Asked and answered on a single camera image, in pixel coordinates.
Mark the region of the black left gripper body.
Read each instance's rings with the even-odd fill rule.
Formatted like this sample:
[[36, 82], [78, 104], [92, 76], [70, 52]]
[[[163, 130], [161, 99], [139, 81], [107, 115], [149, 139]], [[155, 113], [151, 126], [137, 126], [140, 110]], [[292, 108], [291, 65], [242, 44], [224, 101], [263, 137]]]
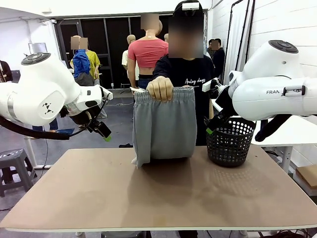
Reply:
[[88, 130], [89, 132], [99, 132], [97, 114], [89, 111], [81, 112], [73, 117], [73, 121], [79, 125], [79, 132]]

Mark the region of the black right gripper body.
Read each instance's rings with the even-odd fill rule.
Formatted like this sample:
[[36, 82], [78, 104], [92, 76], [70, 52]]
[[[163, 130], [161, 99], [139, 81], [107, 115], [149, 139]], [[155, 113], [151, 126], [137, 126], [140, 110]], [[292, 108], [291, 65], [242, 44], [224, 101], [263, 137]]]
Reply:
[[228, 119], [231, 116], [235, 115], [235, 110], [233, 108], [232, 99], [229, 96], [228, 93], [229, 87], [225, 87], [219, 94], [216, 99], [216, 103], [222, 108], [222, 110], [219, 112], [220, 119]]

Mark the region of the person's right hand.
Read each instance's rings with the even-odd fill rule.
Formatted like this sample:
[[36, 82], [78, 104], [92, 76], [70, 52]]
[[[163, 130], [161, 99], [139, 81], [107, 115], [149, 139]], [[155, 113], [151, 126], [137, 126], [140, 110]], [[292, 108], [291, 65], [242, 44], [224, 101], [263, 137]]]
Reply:
[[164, 76], [159, 76], [149, 82], [146, 90], [156, 100], [166, 102], [172, 99], [173, 85], [170, 79]]

